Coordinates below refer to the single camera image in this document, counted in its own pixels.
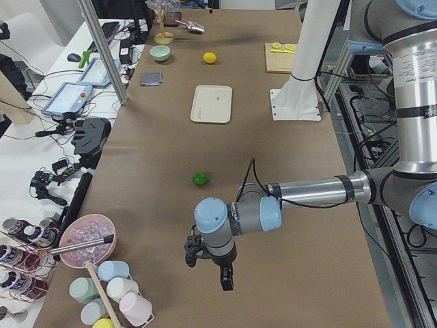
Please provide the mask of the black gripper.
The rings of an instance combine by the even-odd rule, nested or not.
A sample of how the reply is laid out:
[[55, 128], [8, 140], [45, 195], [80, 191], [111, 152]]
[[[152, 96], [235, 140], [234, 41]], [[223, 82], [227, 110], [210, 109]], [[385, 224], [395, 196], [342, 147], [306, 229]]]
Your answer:
[[234, 270], [233, 262], [237, 257], [237, 248], [234, 245], [229, 253], [223, 256], [213, 256], [213, 263], [220, 266], [221, 275], [220, 281], [223, 291], [231, 291], [234, 289]]

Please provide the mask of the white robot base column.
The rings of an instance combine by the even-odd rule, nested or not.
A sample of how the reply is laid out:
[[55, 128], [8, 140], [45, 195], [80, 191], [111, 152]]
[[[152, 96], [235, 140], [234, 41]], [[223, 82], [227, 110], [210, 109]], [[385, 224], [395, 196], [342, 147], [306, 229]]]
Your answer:
[[319, 121], [317, 77], [325, 48], [348, 1], [307, 3], [290, 78], [280, 89], [271, 89], [270, 106], [275, 121]]

